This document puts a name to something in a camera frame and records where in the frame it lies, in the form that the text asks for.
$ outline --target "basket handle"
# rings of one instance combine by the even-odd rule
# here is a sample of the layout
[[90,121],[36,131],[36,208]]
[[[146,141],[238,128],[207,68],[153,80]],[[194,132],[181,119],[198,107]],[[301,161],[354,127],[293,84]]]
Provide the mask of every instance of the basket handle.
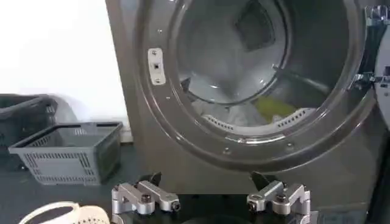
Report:
[[[56,217],[55,218],[56,222],[60,221],[60,219],[64,219],[67,215],[69,215],[70,213],[72,213],[72,212],[74,212],[74,211],[76,211],[76,210],[78,210],[80,208],[79,204],[77,204],[75,202],[71,202],[71,201],[60,201],[60,202],[51,203],[51,204],[42,206],[42,207],[34,210],[30,214],[26,215],[22,219],[22,221],[19,222],[19,224],[26,224],[28,221],[32,220],[34,217],[36,217],[36,216],[38,216],[38,215],[40,215],[42,213],[45,213],[45,212],[53,210],[53,209],[64,208],[64,207],[71,207],[73,210],[70,211],[69,213],[66,213],[66,214],[63,214],[63,215],[61,215],[59,217]],[[54,222],[51,222],[51,221],[54,221],[54,219],[46,221],[44,223],[45,224],[54,223]]]

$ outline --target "bolt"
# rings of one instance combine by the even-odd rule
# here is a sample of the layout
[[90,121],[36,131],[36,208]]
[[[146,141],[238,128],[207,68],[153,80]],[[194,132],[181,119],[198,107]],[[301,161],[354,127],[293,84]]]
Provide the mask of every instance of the bolt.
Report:
[[256,212],[257,206],[254,202],[248,202],[248,209],[250,212]]
[[286,200],[286,195],[285,194],[278,194],[278,195],[276,195],[276,199],[279,202],[284,202]]
[[180,202],[174,201],[172,202],[172,211],[178,212],[181,208]]
[[141,196],[142,203],[150,203],[151,201],[152,201],[152,196],[150,196],[149,194],[143,194]]

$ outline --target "white wall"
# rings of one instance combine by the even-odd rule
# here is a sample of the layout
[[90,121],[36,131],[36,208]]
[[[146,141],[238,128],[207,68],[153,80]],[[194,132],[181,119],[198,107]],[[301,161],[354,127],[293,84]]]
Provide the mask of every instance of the white wall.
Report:
[[130,130],[105,1],[0,0],[0,93],[52,94],[60,121]]

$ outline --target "dark floor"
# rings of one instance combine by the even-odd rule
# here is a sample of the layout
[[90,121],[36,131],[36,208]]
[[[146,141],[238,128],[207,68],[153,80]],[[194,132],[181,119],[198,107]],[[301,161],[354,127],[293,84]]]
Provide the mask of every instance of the dark floor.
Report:
[[126,145],[121,150],[121,167],[102,186],[44,186],[29,172],[0,172],[0,223],[18,223],[34,209],[57,201],[97,205],[110,213],[112,187],[134,183],[141,175],[134,148]]

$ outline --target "metal clamp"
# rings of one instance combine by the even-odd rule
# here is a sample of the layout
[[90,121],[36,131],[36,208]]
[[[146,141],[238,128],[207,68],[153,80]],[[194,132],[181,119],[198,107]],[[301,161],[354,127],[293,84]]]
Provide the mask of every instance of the metal clamp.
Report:
[[180,210],[179,198],[149,181],[140,181],[136,186],[123,183],[112,189],[113,214],[136,211],[141,215],[150,215],[155,211],[155,203],[166,212]]
[[179,198],[176,194],[170,194],[148,181],[141,181],[137,188],[145,193],[151,194],[152,198],[160,205],[160,209],[166,212],[177,212],[180,210]]
[[112,213],[121,214],[137,211],[141,215],[150,215],[155,210],[155,200],[128,183],[119,184],[112,189]]
[[302,184],[284,187],[281,181],[273,181],[261,191],[247,196],[247,204],[252,212],[264,211],[269,202],[276,214],[293,213],[300,215],[299,223],[310,222],[310,191]]
[[283,193],[283,183],[273,181],[261,191],[247,196],[247,204],[252,212],[260,212],[266,209],[266,203],[275,198],[277,194]]
[[389,8],[386,5],[366,7],[367,26],[390,25]]

